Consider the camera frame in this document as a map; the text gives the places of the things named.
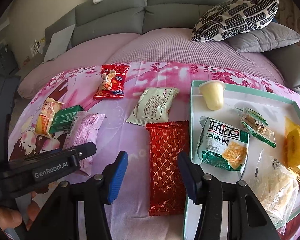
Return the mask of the person's hand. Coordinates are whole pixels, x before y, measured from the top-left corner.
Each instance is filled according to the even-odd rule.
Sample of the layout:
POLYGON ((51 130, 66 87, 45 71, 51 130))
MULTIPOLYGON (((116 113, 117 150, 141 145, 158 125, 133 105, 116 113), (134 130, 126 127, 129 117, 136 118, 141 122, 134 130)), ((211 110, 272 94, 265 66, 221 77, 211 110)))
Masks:
MULTIPOLYGON (((31 200, 30 205, 27 208, 27 214, 29 220, 26 224, 27 230, 30 229, 34 220, 40 212, 38 204, 31 200)), ((7 207, 0 207, 0 228, 6 230, 7 228, 16 228, 23 222, 22 216, 19 211, 9 209, 7 207)))

